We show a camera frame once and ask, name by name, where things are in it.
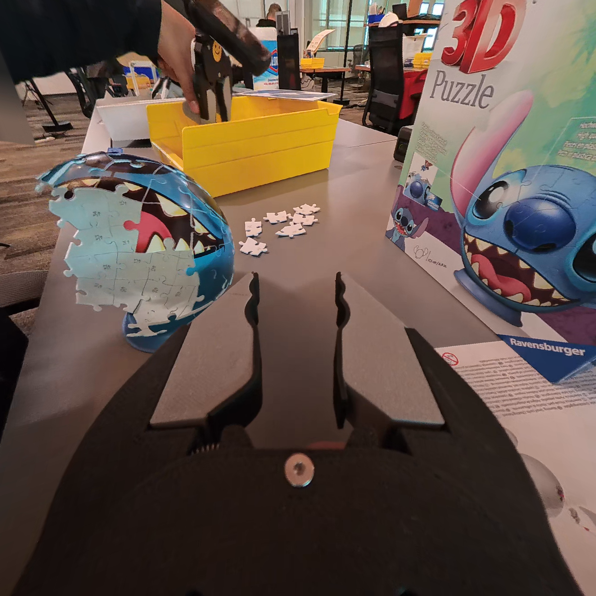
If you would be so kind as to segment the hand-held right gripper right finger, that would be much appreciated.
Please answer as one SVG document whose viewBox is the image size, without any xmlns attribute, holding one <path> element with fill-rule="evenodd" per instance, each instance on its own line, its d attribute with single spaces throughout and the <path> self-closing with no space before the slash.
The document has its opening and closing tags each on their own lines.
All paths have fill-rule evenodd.
<svg viewBox="0 0 596 596">
<path fill-rule="evenodd" d="M 443 415 L 403 322 L 345 273 L 336 274 L 335 303 L 337 427 L 441 428 Z"/>
</svg>

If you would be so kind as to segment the white plastic bin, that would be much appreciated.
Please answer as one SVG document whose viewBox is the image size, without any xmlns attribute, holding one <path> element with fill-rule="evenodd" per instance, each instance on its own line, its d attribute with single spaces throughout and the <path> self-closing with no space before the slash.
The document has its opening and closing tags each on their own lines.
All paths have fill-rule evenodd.
<svg viewBox="0 0 596 596">
<path fill-rule="evenodd" d="M 108 95 L 97 100 L 95 108 L 98 110 L 112 140 L 133 141 L 150 138 L 147 106 L 184 101 L 183 98 L 113 98 Z"/>
</svg>

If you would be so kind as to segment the yellow plastic bin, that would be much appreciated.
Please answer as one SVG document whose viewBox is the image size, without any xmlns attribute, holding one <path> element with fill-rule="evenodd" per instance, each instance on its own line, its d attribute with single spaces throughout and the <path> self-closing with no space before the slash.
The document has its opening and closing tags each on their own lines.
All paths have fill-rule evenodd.
<svg viewBox="0 0 596 596">
<path fill-rule="evenodd" d="M 209 124 L 193 122 L 182 105 L 147 106 L 151 143 L 214 198 L 330 166 L 338 104 L 235 96 L 232 120 Z"/>
</svg>

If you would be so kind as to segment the colourful puzzle box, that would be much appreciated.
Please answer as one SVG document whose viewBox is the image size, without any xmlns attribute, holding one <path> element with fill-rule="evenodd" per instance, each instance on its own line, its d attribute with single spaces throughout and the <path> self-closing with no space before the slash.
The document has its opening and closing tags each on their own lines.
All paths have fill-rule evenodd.
<svg viewBox="0 0 596 596">
<path fill-rule="evenodd" d="M 446 1 L 386 232 L 551 383 L 595 366 L 595 1 Z"/>
</svg>

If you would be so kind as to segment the blue white printed sheet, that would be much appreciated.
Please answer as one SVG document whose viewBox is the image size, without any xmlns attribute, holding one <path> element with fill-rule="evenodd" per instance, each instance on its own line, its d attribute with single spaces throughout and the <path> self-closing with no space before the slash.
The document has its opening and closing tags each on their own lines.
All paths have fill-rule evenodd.
<svg viewBox="0 0 596 596">
<path fill-rule="evenodd" d="M 326 101 L 335 97 L 336 93 L 317 93 L 314 91 L 293 91 L 283 89 L 251 90 L 247 88 L 234 88 L 233 96 L 267 98 L 273 100 L 295 100 L 295 101 Z"/>
</svg>

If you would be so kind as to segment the pile of white puzzle pieces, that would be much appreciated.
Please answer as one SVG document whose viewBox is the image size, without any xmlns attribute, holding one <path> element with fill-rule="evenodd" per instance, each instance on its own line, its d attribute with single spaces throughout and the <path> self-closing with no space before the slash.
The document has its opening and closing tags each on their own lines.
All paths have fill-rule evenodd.
<svg viewBox="0 0 596 596">
<path fill-rule="evenodd" d="M 265 242 L 262 242 L 260 235 L 263 231 L 263 222 L 278 226 L 275 236 L 278 238 L 294 239 L 305 235 L 307 228 L 318 222 L 317 214 L 321 208 L 316 204 L 302 204 L 293 207 L 290 211 L 267 212 L 262 220 L 251 218 L 244 223 L 246 239 L 238 242 L 242 254 L 258 257 L 267 252 Z"/>
</svg>

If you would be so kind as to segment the person's left hand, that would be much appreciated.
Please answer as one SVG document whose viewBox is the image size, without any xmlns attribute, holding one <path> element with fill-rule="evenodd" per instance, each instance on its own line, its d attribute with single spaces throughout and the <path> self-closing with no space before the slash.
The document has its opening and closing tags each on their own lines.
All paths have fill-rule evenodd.
<svg viewBox="0 0 596 596">
<path fill-rule="evenodd" d="M 194 68 L 191 61 L 191 42 L 195 35 L 192 23 L 162 1 L 158 64 L 169 78 L 178 82 L 190 111 L 198 115 L 199 103 L 193 88 Z"/>
</svg>

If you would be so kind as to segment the black office chair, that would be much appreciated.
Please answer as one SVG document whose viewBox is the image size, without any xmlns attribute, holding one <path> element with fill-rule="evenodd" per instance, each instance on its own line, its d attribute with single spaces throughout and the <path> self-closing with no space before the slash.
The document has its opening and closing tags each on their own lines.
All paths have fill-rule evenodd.
<svg viewBox="0 0 596 596">
<path fill-rule="evenodd" d="M 403 38 L 399 22 L 369 33 L 371 83 L 362 124 L 393 136 L 413 124 L 428 72 L 428 66 L 405 69 Z"/>
</svg>

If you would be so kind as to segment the blue puzzle ball stand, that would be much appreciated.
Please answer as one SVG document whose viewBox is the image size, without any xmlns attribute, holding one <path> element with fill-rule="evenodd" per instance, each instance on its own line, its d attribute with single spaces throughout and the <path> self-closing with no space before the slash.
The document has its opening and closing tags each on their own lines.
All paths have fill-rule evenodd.
<svg viewBox="0 0 596 596">
<path fill-rule="evenodd" d="M 139 302 L 134 313 L 128 312 L 122 322 L 122 332 L 126 342 L 133 348 L 152 354 L 160 348 L 172 334 L 192 322 L 198 314 L 210 305 L 204 296 L 199 296 L 191 306 L 170 310 L 160 314 L 156 322 L 148 322 L 147 317 L 154 314 L 150 301 Z"/>
</svg>

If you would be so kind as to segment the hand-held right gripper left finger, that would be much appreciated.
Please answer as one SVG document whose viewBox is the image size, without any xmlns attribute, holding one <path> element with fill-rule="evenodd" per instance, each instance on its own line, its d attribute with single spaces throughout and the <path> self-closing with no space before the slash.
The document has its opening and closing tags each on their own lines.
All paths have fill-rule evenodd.
<svg viewBox="0 0 596 596">
<path fill-rule="evenodd" d="M 259 277 L 248 273 L 190 325 L 150 424 L 222 431 L 262 406 Z"/>
</svg>

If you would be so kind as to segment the white blue wipes canister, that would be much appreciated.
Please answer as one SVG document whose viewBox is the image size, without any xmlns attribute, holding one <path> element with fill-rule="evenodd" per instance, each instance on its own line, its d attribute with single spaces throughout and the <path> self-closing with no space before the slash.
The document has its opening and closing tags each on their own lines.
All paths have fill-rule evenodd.
<svg viewBox="0 0 596 596">
<path fill-rule="evenodd" d="M 278 90 L 280 87 L 277 31 L 273 27 L 257 27 L 252 32 L 271 55 L 268 68 L 261 75 L 253 75 L 253 89 L 255 91 Z"/>
</svg>

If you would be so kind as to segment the white instruction sheet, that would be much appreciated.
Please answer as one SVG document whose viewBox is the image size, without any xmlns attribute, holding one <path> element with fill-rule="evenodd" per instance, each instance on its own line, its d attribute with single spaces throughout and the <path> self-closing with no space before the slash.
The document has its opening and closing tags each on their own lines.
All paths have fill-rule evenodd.
<svg viewBox="0 0 596 596">
<path fill-rule="evenodd" d="M 595 595 L 595 369 L 552 384 L 500 340 L 436 351 L 510 436 L 571 572 Z"/>
</svg>

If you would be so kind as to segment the blue puzzle ball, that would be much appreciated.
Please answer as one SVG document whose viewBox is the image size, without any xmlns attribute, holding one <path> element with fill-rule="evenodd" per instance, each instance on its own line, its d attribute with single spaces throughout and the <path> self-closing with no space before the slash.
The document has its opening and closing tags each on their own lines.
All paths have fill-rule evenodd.
<svg viewBox="0 0 596 596">
<path fill-rule="evenodd" d="M 182 171 L 111 148 L 60 163 L 38 182 L 51 190 L 57 225 L 76 229 L 64 275 L 76 278 L 78 304 L 95 311 L 114 306 L 126 315 L 150 301 L 152 323 L 199 296 L 212 305 L 231 285 L 228 222 Z"/>
</svg>

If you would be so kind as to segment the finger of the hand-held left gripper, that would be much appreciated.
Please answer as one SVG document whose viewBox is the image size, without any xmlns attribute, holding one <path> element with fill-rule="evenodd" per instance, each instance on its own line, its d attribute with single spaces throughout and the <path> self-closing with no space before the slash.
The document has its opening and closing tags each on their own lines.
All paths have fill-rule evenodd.
<svg viewBox="0 0 596 596">
<path fill-rule="evenodd" d="M 233 85 L 230 77 L 218 77 L 214 83 L 215 122 L 231 120 Z"/>
<path fill-rule="evenodd" d="M 204 110 L 194 113 L 190 108 L 189 102 L 184 100 L 182 107 L 185 117 L 192 120 L 196 124 L 215 123 L 215 92 L 213 87 L 207 86 L 202 90 L 195 89 L 194 93 L 197 97 L 200 108 L 204 108 Z"/>
</svg>

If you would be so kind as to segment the person's left forearm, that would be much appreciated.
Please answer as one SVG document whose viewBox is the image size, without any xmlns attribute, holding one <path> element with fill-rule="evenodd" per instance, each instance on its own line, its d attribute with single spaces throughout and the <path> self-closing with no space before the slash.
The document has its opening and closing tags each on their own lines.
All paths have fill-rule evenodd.
<svg viewBox="0 0 596 596">
<path fill-rule="evenodd" d="M 133 51 L 156 56 L 160 1 L 1 1 L 1 54 L 15 84 Z"/>
</svg>

